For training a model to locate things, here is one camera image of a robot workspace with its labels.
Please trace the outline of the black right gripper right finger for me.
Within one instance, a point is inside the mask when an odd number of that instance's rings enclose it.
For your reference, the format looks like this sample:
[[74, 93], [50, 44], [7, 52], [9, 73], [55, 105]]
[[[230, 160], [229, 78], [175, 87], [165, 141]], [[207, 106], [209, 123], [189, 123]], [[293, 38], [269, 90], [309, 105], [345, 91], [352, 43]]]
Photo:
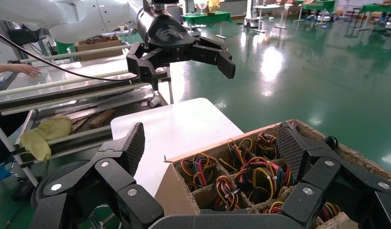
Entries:
[[282, 122], [277, 146], [297, 185], [282, 213], [309, 228], [326, 202], [338, 205], [361, 229], [391, 229], [391, 182], [345, 161], [323, 141]]

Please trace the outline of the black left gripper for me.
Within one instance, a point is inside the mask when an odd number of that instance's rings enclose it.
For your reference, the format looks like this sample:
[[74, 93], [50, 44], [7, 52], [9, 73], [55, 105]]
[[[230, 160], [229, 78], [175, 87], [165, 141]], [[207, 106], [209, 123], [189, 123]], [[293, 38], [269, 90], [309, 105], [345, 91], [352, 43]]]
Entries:
[[206, 37], [194, 38], [165, 10], [153, 8], [138, 14], [137, 28], [144, 43], [136, 42], [126, 55], [130, 73], [158, 91], [156, 69], [164, 63], [193, 60], [218, 67], [228, 79], [235, 76], [236, 65], [227, 46]]

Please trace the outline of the bare human hand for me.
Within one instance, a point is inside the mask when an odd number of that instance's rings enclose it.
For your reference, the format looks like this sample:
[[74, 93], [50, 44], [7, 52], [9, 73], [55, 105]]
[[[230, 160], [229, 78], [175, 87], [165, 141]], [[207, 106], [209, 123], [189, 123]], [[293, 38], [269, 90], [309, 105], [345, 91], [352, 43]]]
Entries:
[[38, 76], [42, 73], [39, 68], [28, 64], [11, 64], [11, 71], [15, 73], [24, 73], [28, 76]]

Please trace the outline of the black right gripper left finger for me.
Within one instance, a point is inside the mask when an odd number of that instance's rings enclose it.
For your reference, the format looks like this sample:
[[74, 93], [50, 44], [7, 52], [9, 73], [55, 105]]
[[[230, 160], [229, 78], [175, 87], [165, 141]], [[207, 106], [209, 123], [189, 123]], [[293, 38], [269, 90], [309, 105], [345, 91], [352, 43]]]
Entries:
[[162, 206], [134, 179], [145, 148], [141, 122], [125, 137], [103, 143], [93, 158], [48, 183], [32, 229], [76, 229], [94, 209], [107, 204], [123, 224], [147, 229], [164, 216]]

